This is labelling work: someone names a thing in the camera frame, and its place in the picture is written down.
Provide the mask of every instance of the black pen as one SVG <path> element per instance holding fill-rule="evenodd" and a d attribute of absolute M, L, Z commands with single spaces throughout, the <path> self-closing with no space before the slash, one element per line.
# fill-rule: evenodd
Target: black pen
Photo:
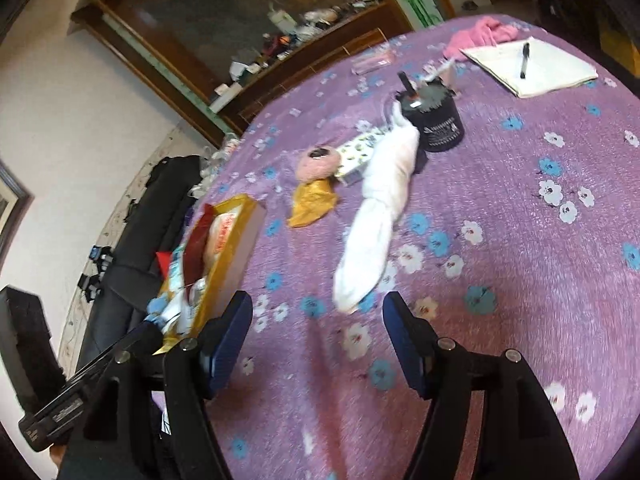
<path fill-rule="evenodd" d="M 527 62 L 529 61 L 529 41 L 522 47 L 522 68 L 520 69 L 520 79 L 527 77 Z"/>

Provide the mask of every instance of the pink yarn ball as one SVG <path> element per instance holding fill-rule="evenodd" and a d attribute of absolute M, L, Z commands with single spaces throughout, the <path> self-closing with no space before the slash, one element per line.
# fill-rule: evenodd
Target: pink yarn ball
<path fill-rule="evenodd" d="M 317 150 L 327 150 L 327 154 L 323 156 L 312 157 Z M 298 163 L 296 170 L 296 178 L 306 184 L 332 176 L 340 166 L 340 153 L 331 146 L 314 146 L 309 148 L 302 154 L 302 158 Z"/>

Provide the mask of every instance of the white cloth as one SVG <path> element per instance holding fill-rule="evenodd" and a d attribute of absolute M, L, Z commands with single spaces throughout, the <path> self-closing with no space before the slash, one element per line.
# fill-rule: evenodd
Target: white cloth
<path fill-rule="evenodd" d="M 344 254 L 334 275 L 334 303 L 352 314 L 380 280 L 393 225 L 402 214 L 414 172 L 418 130 L 394 103 L 393 129 L 376 145 L 364 173 L 364 200 L 351 225 Z"/>

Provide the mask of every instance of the yellow bag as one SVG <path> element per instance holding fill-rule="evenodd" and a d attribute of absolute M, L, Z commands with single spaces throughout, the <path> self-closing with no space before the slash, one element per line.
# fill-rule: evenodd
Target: yellow bag
<path fill-rule="evenodd" d="M 328 178 L 299 184 L 293 193 L 293 209 L 289 227 L 305 227 L 321 219 L 338 202 Z"/>

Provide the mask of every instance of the purple bedspread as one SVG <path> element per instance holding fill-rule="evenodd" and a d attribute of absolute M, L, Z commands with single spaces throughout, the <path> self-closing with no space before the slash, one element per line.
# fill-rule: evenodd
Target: purple bedspread
<path fill-rule="evenodd" d="M 602 67 L 597 81 L 517 99 L 459 64 L 466 137 L 413 177 L 385 275 L 353 315 L 334 309 L 332 281 L 361 186 L 336 186 L 334 211 L 287 226 L 301 151 L 338 146 L 368 127 L 361 121 L 382 125 L 383 102 L 401 88 L 396 72 L 418 77 L 474 20 L 392 40 L 395 65 L 363 82 L 345 60 L 271 103 L 207 197 L 247 193 L 267 208 L 242 285 L 254 322 L 230 386 L 209 405 L 236 480 L 402 478 L 428 403 L 407 387 L 386 335 L 389 290 L 469 350 L 520 349 L 583 480 L 596 478 L 638 416 L 639 102 Z M 521 38 L 587 59 L 515 23 Z M 472 470 L 480 405 L 459 478 Z"/>

